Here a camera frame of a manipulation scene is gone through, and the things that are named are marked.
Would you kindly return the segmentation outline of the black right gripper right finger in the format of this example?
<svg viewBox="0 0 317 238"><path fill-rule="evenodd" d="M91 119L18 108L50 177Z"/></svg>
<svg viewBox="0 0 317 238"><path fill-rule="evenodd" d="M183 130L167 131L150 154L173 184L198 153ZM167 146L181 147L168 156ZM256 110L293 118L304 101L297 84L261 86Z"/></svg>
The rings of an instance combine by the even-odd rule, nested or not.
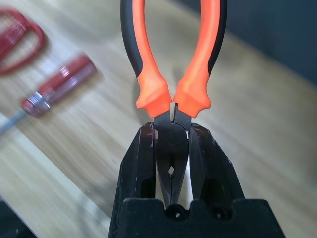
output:
<svg viewBox="0 0 317 238"><path fill-rule="evenodd" d="M194 199L244 199L232 162L210 131L196 123L189 132L190 179Z"/></svg>

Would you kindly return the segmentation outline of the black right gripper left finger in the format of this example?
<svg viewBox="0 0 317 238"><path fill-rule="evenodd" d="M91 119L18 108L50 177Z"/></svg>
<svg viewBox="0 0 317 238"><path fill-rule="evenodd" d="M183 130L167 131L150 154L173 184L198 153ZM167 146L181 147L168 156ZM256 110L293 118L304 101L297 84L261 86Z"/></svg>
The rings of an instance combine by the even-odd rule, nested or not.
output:
<svg viewBox="0 0 317 238"><path fill-rule="evenodd" d="M159 201L155 199L155 130L142 126L119 169L110 238L150 238L159 226Z"/></svg>

